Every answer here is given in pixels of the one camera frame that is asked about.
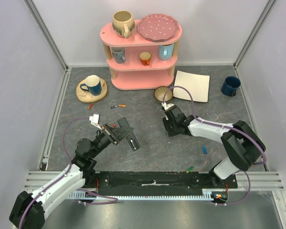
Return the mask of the black remote control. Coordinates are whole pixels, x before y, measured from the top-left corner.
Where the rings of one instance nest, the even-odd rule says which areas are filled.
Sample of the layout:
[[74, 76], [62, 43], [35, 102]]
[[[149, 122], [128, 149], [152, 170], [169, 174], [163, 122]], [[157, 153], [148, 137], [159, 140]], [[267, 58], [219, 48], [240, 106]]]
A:
[[[119, 119], [117, 122], [121, 128], [128, 128], [128, 129], [131, 128], [125, 117]], [[133, 130], [131, 130], [130, 133], [126, 136], [126, 140], [129, 146], [131, 147], [132, 151], [136, 151], [141, 148], [135, 134], [133, 133]]]

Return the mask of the dark battery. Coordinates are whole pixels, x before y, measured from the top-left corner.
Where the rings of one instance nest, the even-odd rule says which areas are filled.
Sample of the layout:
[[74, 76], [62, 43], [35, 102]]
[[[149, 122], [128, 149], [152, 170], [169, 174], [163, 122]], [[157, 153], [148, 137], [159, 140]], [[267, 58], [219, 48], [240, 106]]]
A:
[[131, 142], [131, 144], [132, 144], [133, 149], [136, 150], [136, 145], [135, 145], [133, 139], [131, 139], [130, 142]]

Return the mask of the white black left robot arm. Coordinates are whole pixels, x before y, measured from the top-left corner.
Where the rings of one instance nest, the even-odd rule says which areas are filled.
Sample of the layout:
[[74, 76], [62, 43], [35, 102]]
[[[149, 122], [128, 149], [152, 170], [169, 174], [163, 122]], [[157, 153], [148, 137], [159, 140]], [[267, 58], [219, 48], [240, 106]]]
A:
[[31, 193], [23, 191], [17, 196], [9, 216], [10, 222], [18, 229], [41, 229], [49, 215], [71, 193], [83, 186], [94, 185], [95, 157], [108, 145], [117, 145], [123, 139], [129, 143], [135, 139], [133, 128], [126, 119], [119, 122], [119, 127], [104, 124], [93, 141], [87, 138], [79, 140], [75, 157], [57, 177]]

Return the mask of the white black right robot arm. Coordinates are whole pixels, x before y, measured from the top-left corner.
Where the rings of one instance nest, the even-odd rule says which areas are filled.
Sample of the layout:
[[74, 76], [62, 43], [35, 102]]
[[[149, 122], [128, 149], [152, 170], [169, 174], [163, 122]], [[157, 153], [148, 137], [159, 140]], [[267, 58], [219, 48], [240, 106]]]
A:
[[162, 107], [168, 136], [204, 137], [223, 144], [227, 158], [209, 172], [211, 186], [221, 187], [235, 172], [247, 171], [260, 157], [265, 160], [266, 147], [246, 122], [239, 120], [235, 124], [221, 124], [194, 115], [187, 117], [174, 104], [162, 103]]

